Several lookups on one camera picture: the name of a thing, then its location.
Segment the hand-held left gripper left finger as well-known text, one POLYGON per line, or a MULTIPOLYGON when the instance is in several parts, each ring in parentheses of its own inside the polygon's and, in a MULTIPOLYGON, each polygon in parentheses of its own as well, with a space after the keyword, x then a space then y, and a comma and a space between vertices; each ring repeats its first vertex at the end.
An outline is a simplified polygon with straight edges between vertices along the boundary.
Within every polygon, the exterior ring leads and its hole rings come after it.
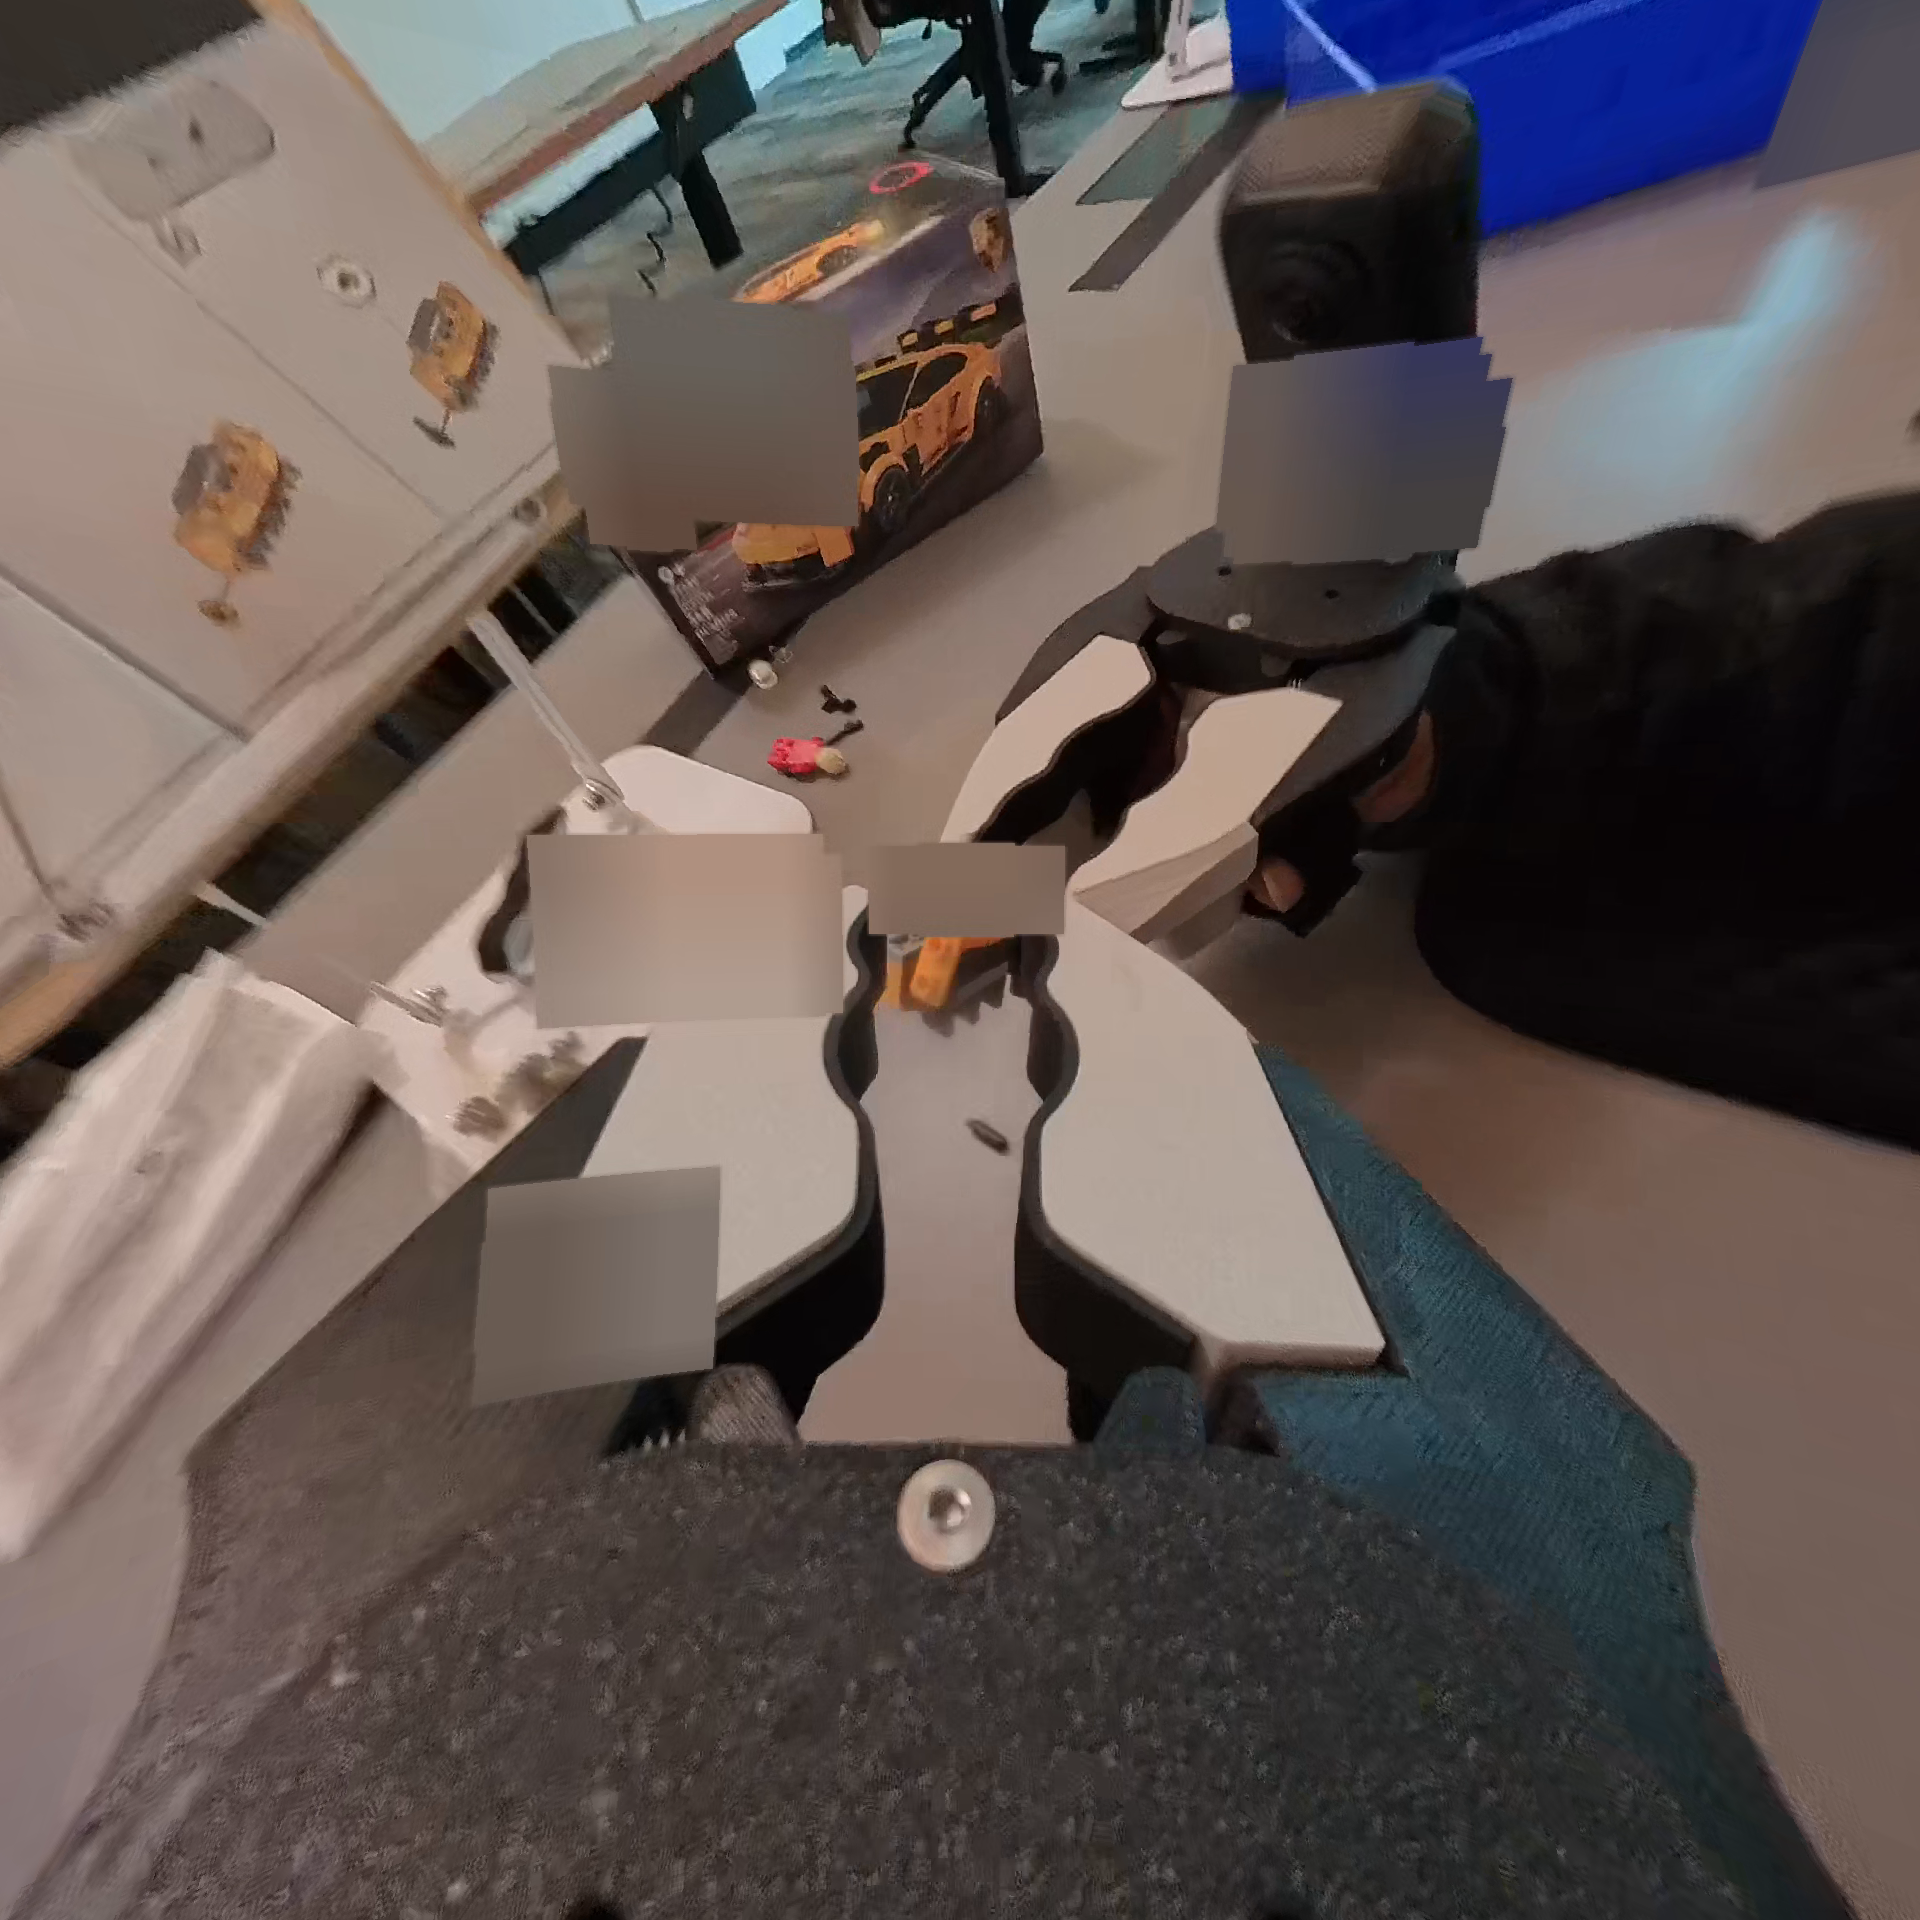
POLYGON ((657 1024, 582 1177, 717 1175, 713 1312, 728 1338, 846 1262, 873 1215, 873 1132, 848 1081, 873 1008, 866 904, 844 902, 837 1015, 657 1024))

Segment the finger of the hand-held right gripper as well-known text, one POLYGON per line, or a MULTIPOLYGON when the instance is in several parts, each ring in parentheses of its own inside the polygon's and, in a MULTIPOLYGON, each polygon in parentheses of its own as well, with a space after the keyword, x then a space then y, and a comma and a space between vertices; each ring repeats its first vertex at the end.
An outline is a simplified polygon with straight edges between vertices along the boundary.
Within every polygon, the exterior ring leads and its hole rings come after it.
POLYGON ((1260 807, 1334 719, 1336 697, 1306 689, 1210 703, 1168 780, 1071 873, 1071 906, 1142 945, 1210 929, 1254 871, 1260 807))
POLYGON ((1160 715, 1138 640, 1090 639, 1010 707, 974 758, 941 841, 1038 841, 1078 801, 1122 801, 1160 715))

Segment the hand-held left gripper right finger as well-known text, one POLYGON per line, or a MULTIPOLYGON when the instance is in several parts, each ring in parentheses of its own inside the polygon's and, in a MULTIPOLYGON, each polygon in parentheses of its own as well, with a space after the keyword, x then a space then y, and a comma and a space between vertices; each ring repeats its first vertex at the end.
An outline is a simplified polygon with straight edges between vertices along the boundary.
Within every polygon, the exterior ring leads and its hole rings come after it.
POLYGON ((1021 1328, 1068 1375, 1361 1372, 1349 1248, 1244 1024, 1078 904, 1021 946, 1021 1328))

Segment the orange lego car section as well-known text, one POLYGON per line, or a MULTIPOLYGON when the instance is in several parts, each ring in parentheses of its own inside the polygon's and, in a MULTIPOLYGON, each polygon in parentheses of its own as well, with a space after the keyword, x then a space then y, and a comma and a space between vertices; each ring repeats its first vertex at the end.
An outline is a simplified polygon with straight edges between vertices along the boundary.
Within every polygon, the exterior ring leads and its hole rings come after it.
POLYGON ((1020 940, 904 937, 884 945, 879 1008, 921 1019, 950 1035, 1002 1007, 1017 983, 1020 940))

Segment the person's right forearm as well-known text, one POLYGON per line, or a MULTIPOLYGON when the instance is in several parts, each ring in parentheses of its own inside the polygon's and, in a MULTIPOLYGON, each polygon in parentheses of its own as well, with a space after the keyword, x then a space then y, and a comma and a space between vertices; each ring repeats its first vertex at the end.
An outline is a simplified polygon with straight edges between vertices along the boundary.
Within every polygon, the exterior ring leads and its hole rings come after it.
POLYGON ((1917 495, 1464 591, 1412 936, 1525 1038, 1917 1146, 1917 495))

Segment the black lego car box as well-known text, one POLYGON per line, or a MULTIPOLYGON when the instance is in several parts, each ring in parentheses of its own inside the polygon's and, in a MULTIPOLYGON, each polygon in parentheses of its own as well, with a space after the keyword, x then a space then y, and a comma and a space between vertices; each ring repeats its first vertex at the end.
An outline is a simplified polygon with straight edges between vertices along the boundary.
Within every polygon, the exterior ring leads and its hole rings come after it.
POLYGON ((813 614, 1008 487, 1042 454, 1012 210, 972 164, 902 155, 805 246, 728 275, 704 306, 848 328, 854 515, 846 527, 701 519, 630 562, 711 679, 773 660, 813 614))

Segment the lego instruction booklet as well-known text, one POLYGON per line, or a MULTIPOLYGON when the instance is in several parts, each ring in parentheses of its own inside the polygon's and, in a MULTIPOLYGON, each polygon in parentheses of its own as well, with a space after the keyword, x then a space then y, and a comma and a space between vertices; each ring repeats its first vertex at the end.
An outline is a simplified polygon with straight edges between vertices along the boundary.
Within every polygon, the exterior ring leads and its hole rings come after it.
POLYGON ((5 1060, 560 528, 560 328, 301 4, 5 4, 5 1060))

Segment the person's right hand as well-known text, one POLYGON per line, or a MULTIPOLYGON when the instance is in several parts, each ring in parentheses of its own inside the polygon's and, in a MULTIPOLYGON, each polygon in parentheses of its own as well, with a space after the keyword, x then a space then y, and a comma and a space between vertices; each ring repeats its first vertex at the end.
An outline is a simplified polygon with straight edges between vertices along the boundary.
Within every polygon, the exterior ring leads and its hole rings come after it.
POLYGON ((1416 711, 1356 767, 1302 791, 1256 830, 1237 910, 1311 934, 1359 879, 1359 855, 1418 834, 1434 784, 1433 715, 1416 711))

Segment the blue plastic bin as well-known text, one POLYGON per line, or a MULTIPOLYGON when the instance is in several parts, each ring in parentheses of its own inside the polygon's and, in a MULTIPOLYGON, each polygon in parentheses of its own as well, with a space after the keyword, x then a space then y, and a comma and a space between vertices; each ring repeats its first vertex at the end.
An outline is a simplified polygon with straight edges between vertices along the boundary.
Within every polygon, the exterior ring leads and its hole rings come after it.
POLYGON ((1293 103, 1447 81, 1488 233, 1769 145, 1816 2, 1226 2, 1231 83, 1293 103))

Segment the clear bag of black parts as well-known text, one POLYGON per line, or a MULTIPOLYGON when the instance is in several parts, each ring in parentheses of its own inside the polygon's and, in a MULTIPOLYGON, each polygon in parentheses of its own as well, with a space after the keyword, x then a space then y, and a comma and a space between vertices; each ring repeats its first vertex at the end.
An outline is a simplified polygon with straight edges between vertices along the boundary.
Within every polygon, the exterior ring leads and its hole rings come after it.
POLYGON ((463 1095, 450 1116, 460 1138, 503 1142, 544 1113, 588 1071, 588 1044, 578 1031, 560 1031, 545 1044, 520 1054, 477 1092, 463 1095))

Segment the white tray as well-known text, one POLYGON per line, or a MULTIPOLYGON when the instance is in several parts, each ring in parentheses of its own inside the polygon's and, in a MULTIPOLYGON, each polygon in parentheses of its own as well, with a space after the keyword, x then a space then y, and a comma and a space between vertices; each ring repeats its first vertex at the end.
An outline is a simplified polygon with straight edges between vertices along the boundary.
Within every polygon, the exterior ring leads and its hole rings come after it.
MULTIPOLYGON (((622 798, 668 833, 810 830, 802 801, 660 747, 628 747, 613 754, 607 769, 622 798)), ((520 1054, 562 1031, 578 1031, 590 1067, 615 1042, 648 1035, 646 1024, 544 1030, 534 1019, 530 987, 511 975, 482 969, 482 930, 505 902, 520 839, 524 830, 509 834, 503 859, 388 975, 356 1017, 375 1052, 377 1091, 416 1124, 429 1155, 457 1175, 479 1171, 528 1124, 493 1144, 460 1138, 450 1130, 460 1103, 520 1054)))

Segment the black office chair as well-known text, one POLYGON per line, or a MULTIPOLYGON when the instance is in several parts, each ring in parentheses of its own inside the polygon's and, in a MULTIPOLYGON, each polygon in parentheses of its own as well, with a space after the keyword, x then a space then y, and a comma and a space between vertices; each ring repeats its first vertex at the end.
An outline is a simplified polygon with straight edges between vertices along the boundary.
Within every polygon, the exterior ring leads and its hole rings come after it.
MULTIPOLYGON (((879 38, 909 25, 925 32, 945 28, 957 35, 956 50, 932 68, 929 78, 911 91, 911 120, 925 121, 929 110, 957 84, 966 83, 972 98, 985 98, 988 30, 974 20, 968 2, 821 2, 823 38, 828 44, 844 44, 854 50, 861 64, 870 64, 879 50, 879 38)), ((1020 89, 1046 88, 1064 91, 1068 60, 1038 49, 1032 32, 1046 2, 996 4, 1006 54, 1006 72, 1020 89)))

